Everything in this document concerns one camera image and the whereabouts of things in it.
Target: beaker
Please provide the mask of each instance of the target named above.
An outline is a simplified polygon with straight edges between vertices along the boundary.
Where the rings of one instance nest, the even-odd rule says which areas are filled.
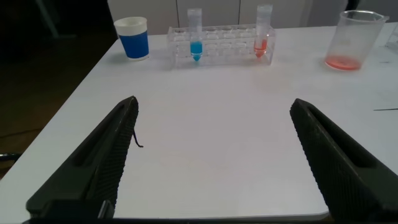
[[[359,70],[388,19],[371,11],[340,13],[325,63],[340,70]]]

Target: red liquid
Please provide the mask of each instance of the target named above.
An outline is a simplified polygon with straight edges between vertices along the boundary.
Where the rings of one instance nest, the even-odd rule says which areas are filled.
[[[353,71],[361,68],[361,63],[356,59],[347,56],[328,56],[325,63],[332,68]]]
[[[262,40],[261,48],[256,47],[256,43],[254,43],[254,52],[256,53],[257,58],[264,55],[267,49],[267,40]]]

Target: test tube rack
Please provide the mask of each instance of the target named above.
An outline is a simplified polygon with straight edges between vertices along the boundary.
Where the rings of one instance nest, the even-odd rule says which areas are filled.
[[[256,25],[203,27],[203,55],[196,62],[190,52],[189,28],[169,28],[167,42],[172,66],[194,68],[207,65],[270,65],[275,50],[275,30],[267,33],[266,53],[257,58],[254,52]]]

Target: white wall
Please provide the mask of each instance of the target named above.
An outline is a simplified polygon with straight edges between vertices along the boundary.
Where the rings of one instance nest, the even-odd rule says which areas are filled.
[[[361,0],[358,9],[389,16],[388,22],[398,22],[398,0]]]
[[[259,4],[272,4],[271,26],[289,28],[306,26],[313,0],[241,0],[239,24],[256,23]]]
[[[336,26],[348,0],[313,0],[306,26]]]
[[[187,9],[202,8],[203,26],[256,23],[259,4],[273,4],[274,28],[335,26],[348,0],[108,0],[113,20],[130,16],[148,19],[149,34],[169,27],[187,27]],[[379,6],[377,2],[386,2]],[[398,0],[362,0],[360,7],[398,17]]]
[[[108,0],[113,21],[131,16],[148,19],[148,34],[166,34],[178,27],[176,0]]]
[[[237,25],[239,0],[177,0],[180,27],[188,27],[187,9],[199,7],[202,26]]]

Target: pink liquid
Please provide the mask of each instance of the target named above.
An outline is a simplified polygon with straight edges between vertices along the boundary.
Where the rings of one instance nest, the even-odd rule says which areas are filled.
[[[361,63],[356,59],[347,56],[327,56],[325,63],[332,68],[353,71],[361,68]]]

